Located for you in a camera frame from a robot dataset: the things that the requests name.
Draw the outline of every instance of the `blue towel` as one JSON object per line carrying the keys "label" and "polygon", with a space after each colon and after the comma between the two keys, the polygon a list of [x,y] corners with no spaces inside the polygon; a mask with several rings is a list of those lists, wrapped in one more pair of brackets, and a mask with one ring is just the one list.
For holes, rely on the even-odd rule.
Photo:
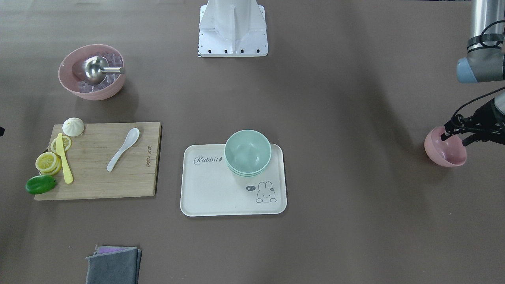
{"label": "blue towel", "polygon": [[137,284],[141,255],[137,247],[97,247],[86,257],[86,284]]}

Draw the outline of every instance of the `white plastic bracket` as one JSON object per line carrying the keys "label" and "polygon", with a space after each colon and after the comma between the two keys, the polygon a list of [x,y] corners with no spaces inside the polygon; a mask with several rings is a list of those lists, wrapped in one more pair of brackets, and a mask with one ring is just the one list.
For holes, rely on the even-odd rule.
{"label": "white plastic bracket", "polygon": [[209,0],[200,8],[200,57],[268,54],[265,8],[256,0]]}

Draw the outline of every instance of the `green pepper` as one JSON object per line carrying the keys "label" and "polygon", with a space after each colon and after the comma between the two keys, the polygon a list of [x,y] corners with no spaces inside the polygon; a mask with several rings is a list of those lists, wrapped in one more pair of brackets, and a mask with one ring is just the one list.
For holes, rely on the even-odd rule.
{"label": "green pepper", "polygon": [[26,191],[30,194],[41,194],[52,190],[56,186],[56,180],[50,175],[38,175],[26,182]]}

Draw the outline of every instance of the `wooden cutting board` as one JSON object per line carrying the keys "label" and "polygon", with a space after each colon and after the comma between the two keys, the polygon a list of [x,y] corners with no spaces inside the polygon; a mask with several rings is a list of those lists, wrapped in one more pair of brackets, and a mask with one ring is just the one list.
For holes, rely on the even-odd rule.
{"label": "wooden cutting board", "polygon": [[[112,172],[108,172],[107,164],[134,127],[140,130],[137,142],[123,153]],[[49,143],[60,132],[63,133],[62,124],[55,125]],[[63,171],[59,171],[54,175],[56,187],[35,195],[35,200],[153,196],[160,138],[159,122],[85,124],[82,135],[71,137],[72,145],[66,152],[74,182],[66,184]]]}

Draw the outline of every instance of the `green bowl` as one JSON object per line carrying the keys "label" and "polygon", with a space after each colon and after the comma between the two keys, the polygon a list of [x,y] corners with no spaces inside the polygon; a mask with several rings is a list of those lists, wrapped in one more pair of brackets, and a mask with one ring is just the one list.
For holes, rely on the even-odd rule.
{"label": "green bowl", "polygon": [[270,162],[272,147],[263,134],[254,130],[241,130],[226,141],[224,158],[234,173],[255,176]]}

